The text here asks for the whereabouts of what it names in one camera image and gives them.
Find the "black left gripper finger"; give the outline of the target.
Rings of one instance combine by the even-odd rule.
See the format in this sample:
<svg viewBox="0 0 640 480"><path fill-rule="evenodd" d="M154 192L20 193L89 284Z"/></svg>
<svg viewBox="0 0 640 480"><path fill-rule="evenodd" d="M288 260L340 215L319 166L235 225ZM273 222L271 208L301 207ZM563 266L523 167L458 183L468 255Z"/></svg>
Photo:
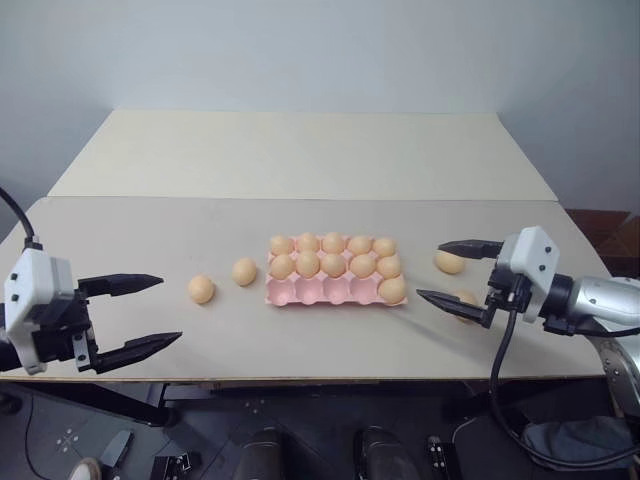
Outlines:
<svg viewBox="0 0 640 480"><path fill-rule="evenodd" d="M158 333L129 340L121 348L93 356L93 370L103 374L141 362L167 348L182 332Z"/></svg>
<svg viewBox="0 0 640 480"><path fill-rule="evenodd" d="M82 299L137 293L164 282L149 274L111 274L78 280L77 296Z"/></svg>

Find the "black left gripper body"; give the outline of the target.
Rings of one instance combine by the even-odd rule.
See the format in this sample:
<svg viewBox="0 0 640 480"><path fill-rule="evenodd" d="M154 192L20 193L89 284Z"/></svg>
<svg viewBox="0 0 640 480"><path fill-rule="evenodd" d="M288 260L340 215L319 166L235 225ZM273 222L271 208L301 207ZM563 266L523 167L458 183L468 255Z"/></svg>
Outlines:
<svg viewBox="0 0 640 480"><path fill-rule="evenodd" d="M74 359L79 371L104 372L88 311L88 298L103 293L103 280L82 279L71 298L32 308L31 320L38 327L32 336L41 362Z"/></svg>

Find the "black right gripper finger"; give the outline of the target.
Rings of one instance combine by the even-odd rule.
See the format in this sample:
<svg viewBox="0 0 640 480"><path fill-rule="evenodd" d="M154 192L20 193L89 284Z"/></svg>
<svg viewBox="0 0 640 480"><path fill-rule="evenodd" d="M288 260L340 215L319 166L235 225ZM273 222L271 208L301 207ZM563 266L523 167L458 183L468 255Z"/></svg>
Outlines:
<svg viewBox="0 0 640 480"><path fill-rule="evenodd" d="M449 241L440 244L437 249L452 255L469 259L496 259L503 247L503 242L467 239Z"/></svg>
<svg viewBox="0 0 640 480"><path fill-rule="evenodd" d="M417 289L416 293L446 313L469 320L484 328L489 328L492 324L493 313L490 310L464 302L459 297L424 289Z"/></svg>

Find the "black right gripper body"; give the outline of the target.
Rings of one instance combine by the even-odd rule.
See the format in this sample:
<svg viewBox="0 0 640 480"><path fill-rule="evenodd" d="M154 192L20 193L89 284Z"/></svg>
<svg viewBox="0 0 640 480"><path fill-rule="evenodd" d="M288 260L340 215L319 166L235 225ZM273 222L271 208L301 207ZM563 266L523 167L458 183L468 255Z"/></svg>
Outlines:
<svg viewBox="0 0 640 480"><path fill-rule="evenodd" d="M497 310L524 313L531 300L531 281L523 274L495 268L488 280L483 321L492 321Z"/></svg>

